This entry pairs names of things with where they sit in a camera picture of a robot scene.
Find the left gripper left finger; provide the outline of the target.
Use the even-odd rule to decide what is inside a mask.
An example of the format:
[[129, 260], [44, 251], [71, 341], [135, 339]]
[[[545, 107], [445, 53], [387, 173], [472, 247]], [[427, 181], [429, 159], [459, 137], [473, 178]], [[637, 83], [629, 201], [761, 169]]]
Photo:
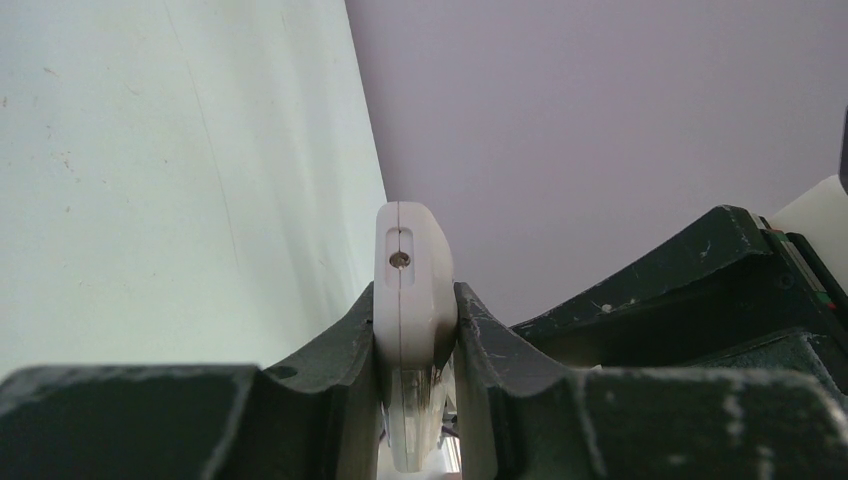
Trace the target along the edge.
[[282, 361], [62, 365], [1, 385], [5, 479], [373, 479], [373, 292]]

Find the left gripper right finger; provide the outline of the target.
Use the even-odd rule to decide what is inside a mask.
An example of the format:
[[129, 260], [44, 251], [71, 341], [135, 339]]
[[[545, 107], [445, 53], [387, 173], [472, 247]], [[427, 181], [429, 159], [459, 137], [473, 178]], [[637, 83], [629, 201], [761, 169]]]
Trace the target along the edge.
[[466, 479], [843, 479], [847, 419], [809, 375], [576, 369], [454, 286]]

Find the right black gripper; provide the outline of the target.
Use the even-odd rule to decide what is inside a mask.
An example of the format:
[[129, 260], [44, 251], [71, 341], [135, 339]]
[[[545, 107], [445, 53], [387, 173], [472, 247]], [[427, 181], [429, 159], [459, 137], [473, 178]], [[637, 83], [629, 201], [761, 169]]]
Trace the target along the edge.
[[809, 243], [719, 205], [630, 265], [512, 331], [570, 366], [659, 366], [688, 307], [718, 290], [721, 346], [697, 366], [793, 370], [847, 395], [847, 298]]

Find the white remote control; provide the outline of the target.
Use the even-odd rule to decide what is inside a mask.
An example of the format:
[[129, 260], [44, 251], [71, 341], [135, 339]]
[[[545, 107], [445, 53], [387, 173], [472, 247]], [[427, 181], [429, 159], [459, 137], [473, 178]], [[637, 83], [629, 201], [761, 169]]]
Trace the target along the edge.
[[423, 469], [455, 396], [458, 306], [450, 247], [431, 211], [389, 202], [376, 217], [373, 333], [385, 431], [397, 471]]

